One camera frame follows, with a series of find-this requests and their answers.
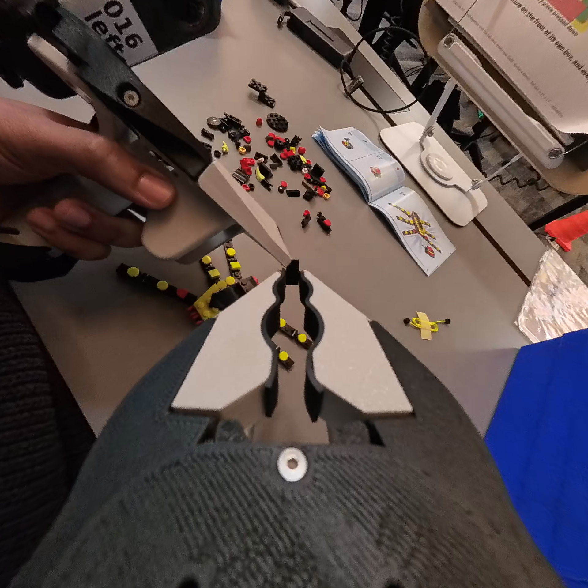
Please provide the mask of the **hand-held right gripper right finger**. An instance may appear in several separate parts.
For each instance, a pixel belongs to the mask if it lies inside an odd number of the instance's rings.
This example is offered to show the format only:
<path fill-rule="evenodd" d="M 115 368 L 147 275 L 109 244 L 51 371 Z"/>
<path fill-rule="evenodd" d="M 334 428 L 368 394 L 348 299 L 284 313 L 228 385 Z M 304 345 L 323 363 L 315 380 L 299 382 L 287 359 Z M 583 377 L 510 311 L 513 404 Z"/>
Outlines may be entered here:
<path fill-rule="evenodd" d="M 311 421 L 337 437 L 349 424 L 413 417 L 377 324 L 308 270 L 299 273 L 299 295 L 312 339 L 304 385 Z"/>

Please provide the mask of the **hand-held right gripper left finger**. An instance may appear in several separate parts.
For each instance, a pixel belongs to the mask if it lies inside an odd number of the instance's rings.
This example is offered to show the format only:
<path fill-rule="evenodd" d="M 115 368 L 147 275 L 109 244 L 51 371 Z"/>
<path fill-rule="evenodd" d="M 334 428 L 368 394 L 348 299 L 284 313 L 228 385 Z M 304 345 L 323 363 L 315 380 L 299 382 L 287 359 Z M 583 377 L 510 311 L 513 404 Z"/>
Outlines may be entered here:
<path fill-rule="evenodd" d="M 286 271 L 275 272 L 213 320 L 172 402 L 180 413 L 237 420 L 244 429 L 273 415 L 278 399 L 278 351 Z"/>

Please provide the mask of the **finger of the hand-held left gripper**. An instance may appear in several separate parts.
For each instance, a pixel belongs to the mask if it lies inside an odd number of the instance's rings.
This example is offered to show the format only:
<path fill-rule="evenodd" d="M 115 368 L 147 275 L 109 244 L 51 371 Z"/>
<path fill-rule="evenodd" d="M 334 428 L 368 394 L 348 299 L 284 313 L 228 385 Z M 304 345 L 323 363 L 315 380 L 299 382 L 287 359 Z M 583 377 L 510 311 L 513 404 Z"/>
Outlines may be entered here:
<path fill-rule="evenodd" d="M 192 263 L 235 236 L 246 233 L 283 267 L 292 258 L 274 219 L 239 187 L 218 162 L 190 179 L 179 169 L 159 165 L 176 196 L 162 210 L 149 210 L 142 244 L 159 259 Z"/>

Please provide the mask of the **red yellow black lego model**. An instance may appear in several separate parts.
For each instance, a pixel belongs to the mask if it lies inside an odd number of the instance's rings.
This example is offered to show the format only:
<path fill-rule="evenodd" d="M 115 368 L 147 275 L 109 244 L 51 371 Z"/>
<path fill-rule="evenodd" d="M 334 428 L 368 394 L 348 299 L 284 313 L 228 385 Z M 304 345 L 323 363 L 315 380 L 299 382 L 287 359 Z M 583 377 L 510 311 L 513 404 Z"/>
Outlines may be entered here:
<path fill-rule="evenodd" d="M 240 298 L 253 290 L 259 281 L 254 276 L 237 280 L 228 276 L 217 281 L 189 307 L 188 314 L 194 325 L 216 318 L 217 315 L 233 305 Z"/>

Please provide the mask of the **pile of loose lego pieces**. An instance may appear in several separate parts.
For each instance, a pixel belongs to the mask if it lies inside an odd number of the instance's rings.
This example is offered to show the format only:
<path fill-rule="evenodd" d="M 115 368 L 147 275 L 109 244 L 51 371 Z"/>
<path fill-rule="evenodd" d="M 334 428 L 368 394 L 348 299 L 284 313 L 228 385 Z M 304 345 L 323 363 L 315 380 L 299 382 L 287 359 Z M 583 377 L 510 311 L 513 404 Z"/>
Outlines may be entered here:
<path fill-rule="evenodd" d="M 251 132 L 240 118 L 227 112 L 207 119 L 205 127 L 201 129 L 204 146 L 212 152 L 214 158 L 219 159 L 229 154 L 228 143 L 234 145 L 241 157 L 239 166 L 231 176 L 244 192 L 253 192 L 260 186 L 268 192 L 275 189 L 289 198 L 301 197 L 308 204 L 314 199 L 328 201 L 332 188 L 326 181 L 325 169 L 308 157 L 300 136 L 286 136 L 288 120 L 271 110 L 265 117 L 258 117 L 255 125 L 257 128 L 266 126 L 269 129 L 264 138 L 270 151 L 268 154 L 252 151 Z M 283 166 L 300 175 L 303 191 L 289 187 L 286 180 L 275 178 L 275 171 Z"/>

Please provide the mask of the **lego instruction booklet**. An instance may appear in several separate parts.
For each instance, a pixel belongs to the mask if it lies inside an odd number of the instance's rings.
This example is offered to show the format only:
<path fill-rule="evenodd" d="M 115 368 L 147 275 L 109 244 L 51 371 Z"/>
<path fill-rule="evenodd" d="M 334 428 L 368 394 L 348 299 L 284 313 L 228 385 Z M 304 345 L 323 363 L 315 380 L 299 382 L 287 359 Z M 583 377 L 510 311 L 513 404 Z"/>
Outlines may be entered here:
<path fill-rule="evenodd" d="M 313 139 L 360 189 L 425 275 L 433 274 L 455 247 L 421 196 L 405 185 L 401 164 L 356 128 L 319 128 Z"/>

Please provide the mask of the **person's left hand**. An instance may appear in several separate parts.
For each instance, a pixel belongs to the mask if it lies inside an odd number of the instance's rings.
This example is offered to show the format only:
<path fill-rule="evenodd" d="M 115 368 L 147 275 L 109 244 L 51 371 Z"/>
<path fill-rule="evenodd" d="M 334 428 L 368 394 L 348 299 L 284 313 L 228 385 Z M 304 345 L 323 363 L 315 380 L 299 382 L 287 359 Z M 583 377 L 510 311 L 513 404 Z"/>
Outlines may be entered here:
<path fill-rule="evenodd" d="M 62 175 L 85 177 L 146 209 L 165 209 L 176 196 L 164 175 L 87 125 L 1 99 L 1 220 L 23 208 L 41 184 Z M 53 208 L 31 209 L 26 221 L 48 244 L 82 261 L 105 259 L 113 246 L 142 243 L 138 222 L 112 217 L 73 197 Z"/>

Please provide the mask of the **black flat device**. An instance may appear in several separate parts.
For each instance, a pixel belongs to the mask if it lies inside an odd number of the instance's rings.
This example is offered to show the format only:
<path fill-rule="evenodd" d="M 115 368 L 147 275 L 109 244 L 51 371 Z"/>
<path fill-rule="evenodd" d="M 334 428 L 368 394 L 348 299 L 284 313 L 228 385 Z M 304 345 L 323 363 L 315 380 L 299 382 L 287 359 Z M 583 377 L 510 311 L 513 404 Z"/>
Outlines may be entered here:
<path fill-rule="evenodd" d="M 279 30 L 286 28 L 314 50 L 341 76 L 344 95 L 367 112 L 391 117 L 409 112 L 417 99 L 408 91 L 389 84 L 391 75 L 364 55 L 341 28 L 327 26 L 306 7 L 289 2 L 277 19 Z"/>

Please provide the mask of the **blue plastic bin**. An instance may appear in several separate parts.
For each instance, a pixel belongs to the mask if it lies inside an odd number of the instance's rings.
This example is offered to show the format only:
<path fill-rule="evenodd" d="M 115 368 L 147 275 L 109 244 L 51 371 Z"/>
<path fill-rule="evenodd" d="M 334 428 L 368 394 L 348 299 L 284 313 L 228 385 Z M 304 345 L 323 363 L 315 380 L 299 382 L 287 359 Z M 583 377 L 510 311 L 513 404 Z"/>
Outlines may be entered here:
<path fill-rule="evenodd" d="M 587 330 L 522 347 L 484 436 L 566 587 L 587 587 Z"/>

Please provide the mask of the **white document stand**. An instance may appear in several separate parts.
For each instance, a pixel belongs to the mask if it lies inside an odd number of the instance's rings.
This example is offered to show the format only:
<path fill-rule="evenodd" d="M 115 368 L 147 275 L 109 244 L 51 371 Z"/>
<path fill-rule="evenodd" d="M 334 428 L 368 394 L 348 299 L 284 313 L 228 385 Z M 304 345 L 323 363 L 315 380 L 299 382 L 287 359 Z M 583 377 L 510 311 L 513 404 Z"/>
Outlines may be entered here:
<path fill-rule="evenodd" d="M 518 150 L 511 163 L 525 158 L 548 170 L 557 169 L 568 153 L 582 144 L 526 114 L 456 33 L 447 34 L 437 48 L 449 79 L 427 123 L 386 128 L 380 139 L 445 216 L 466 226 L 488 205 L 481 190 L 488 179 L 472 179 L 435 137 L 438 117 L 457 86 Z"/>

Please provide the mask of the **clear plastic bag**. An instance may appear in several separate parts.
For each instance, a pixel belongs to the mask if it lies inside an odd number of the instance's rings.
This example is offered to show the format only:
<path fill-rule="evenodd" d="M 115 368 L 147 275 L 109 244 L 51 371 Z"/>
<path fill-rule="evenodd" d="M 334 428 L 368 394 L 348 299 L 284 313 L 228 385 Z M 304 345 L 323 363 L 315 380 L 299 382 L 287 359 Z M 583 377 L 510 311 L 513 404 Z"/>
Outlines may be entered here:
<path fill-rule="evenodd" d="M 557 252 L 541 257 L 516 325 L 531 343 L 587 329 L 587 285 Z"/>

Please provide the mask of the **orange cone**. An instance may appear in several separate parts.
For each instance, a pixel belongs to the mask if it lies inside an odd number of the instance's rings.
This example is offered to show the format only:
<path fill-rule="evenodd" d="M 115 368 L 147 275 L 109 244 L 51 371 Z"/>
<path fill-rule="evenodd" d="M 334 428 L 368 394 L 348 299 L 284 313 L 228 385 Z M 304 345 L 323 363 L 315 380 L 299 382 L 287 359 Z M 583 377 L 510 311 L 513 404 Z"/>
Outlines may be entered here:
<path fill-rule="evenodd" d="M 588 212 L 558 219 L 545 226 L 546 234 L 565 252 L 571 251 L 573 241 L 587 234 Z"/>

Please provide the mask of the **printed instruction sheet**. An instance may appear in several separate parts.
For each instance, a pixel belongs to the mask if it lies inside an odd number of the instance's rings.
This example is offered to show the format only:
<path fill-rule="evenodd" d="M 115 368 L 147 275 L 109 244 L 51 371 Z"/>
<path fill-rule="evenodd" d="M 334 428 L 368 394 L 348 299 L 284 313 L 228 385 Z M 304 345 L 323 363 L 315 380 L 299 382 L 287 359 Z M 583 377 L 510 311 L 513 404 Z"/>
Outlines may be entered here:
<path fill-rule="evenodd" d="M 541 116 L 587 134 L 587 1 L 437 1 Z"/>

